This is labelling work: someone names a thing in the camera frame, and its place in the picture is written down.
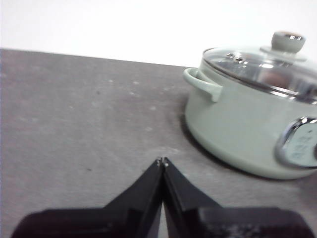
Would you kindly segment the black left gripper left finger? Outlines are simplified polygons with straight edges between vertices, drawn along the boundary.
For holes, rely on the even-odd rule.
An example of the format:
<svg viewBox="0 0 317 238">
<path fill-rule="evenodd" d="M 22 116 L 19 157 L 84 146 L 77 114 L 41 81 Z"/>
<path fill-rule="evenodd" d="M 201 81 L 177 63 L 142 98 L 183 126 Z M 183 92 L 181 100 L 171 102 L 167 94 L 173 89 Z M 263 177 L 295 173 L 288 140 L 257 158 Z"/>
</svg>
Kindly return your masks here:
<svg viewBox="0 0 317 238">
<path fill-rule="evenodd" d="M 31 213 L 13 238 L 147 238 L 158 235 L 162 205 L 161 159 L 102 208 L 49 209 Z"/>
</svg>

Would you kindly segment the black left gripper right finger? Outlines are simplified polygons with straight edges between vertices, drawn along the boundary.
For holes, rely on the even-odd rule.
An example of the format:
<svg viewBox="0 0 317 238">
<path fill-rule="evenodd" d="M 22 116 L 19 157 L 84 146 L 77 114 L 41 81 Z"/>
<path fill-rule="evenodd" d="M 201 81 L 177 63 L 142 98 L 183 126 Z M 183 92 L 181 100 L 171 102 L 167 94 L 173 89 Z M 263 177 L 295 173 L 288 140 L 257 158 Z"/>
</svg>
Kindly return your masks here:
<svg viewBox="0 0 317 238">
<path fill-rule="evenodd" d="M 174 238 L 313 238 L 304 218 L 277 207 L 223 207 L 162 159 L 167 229 Z"/>
</svg>

